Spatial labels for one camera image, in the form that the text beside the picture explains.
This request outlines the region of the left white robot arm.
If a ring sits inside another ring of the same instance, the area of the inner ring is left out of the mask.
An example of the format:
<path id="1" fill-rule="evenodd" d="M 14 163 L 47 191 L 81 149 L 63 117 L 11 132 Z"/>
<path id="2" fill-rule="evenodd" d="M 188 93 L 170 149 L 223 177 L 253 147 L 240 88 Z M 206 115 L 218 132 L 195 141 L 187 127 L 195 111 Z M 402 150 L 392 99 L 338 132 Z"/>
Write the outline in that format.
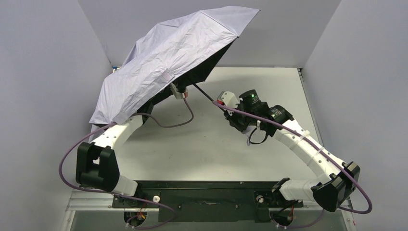
<path id="1" fill-rule="evenodd" d="M 138 183 L 120 174 L 116 151 L 140 128 L 147 117 L 136 115 L 122 125 L 108 128 L 92 142 L 77 148 L 76 182 L 108 193 L 134 196 Z"/>

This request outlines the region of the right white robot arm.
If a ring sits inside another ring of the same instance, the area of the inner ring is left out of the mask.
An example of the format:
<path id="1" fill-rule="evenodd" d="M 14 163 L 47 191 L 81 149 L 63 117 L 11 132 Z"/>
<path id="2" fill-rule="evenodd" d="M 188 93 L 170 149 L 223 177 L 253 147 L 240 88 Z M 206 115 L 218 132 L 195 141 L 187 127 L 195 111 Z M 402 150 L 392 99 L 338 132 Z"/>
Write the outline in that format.
<path id="1" fill-rule="evenodd" d="M 316 175 L 311 180 L 281 180 L 273 190 L 279 191 L 285 200 L 313 201 L 334 212 L 356 189 L 353 182 L 358 181 L 360 167 L 330 154 L 282 106 L 268 106 L 260 101 L 256 90 L 240 96 L 223 91 L 216 102 L 228 108 L 224 116 L 232 127 L 243 134 L 256 129 L 264 131 L 287 146 Z"/>

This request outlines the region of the purple umbrella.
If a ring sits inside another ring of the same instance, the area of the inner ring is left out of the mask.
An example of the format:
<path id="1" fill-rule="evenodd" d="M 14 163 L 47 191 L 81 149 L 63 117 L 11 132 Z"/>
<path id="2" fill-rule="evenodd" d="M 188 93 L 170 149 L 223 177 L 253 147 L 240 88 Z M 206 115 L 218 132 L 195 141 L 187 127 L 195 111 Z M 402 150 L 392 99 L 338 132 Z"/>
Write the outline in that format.
<path id="1" fill-rule="evenodd" d="M 170 84 L 185 88 L 205 81 L 258 12 L 226 6 L 156 24 L 104 79 L 90 123 L 122 124 L 169 97 Z"/>

